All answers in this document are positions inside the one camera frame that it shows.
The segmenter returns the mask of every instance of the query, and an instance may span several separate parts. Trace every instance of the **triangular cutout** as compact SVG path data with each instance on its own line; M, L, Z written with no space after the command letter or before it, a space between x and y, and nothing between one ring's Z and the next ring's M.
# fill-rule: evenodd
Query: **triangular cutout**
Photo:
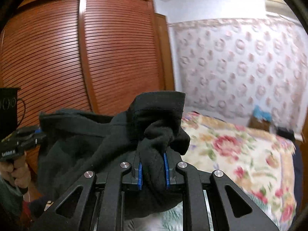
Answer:
M69 197L56 209L56 213L68 219L74 216L77 203L79 201L83 187L78 187L72 192Z
M240 218L252 212L251 207L243 200L243 198L229 186L225 186L229 202L232 207L235 218Z

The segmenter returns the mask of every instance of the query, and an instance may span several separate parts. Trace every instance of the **green leaf patterned sheet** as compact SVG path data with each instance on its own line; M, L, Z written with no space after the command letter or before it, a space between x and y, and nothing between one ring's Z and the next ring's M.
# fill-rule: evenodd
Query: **green leaf patterned sheet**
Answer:
M191 138L184 161L206 172L224 171L281 231L288 230L296 209L291 141L194 112L183 115L181 125ZM126 221L124 230L181 231L182 203L163 213Z

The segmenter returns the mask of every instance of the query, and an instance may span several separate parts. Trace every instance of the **black cable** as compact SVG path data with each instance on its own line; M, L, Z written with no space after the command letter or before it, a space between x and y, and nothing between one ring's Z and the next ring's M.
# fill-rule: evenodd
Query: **black cable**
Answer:
M26 114L26 104L25 104L24 100L21 99L21 98L18 98L17 101L22 101L22 102L23 102L23 106L24 106L23 117L21 118L20 122L19 122L18 125L17 125L17 127L19 127L20 124L21 124L21 122L23 121L23 119L24 119L24 117L25 117L25 114Z

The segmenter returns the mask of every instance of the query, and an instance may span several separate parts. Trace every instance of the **bedspread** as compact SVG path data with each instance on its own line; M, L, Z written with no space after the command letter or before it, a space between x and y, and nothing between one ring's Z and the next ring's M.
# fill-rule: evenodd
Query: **bedspread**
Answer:
M294 144L262 130L199 115L183 115L190 146L182 159L197 169L220 169L286 231L296 210ZM160 214L126 222L125 230L182 230L182 203Z

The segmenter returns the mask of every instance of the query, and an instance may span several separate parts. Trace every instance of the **louvered door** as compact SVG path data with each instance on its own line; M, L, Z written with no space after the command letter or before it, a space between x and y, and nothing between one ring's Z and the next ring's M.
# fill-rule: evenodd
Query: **louvered door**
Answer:
M2 46L4 87L20 87L22 126L38 124L40 111L90 110L78 48L79 0L40 3L6 25ZM23 105L18 104L18 119Z
M136 95L162 89L153 15L147 0L87 0L87 57L101 114L124 111Z

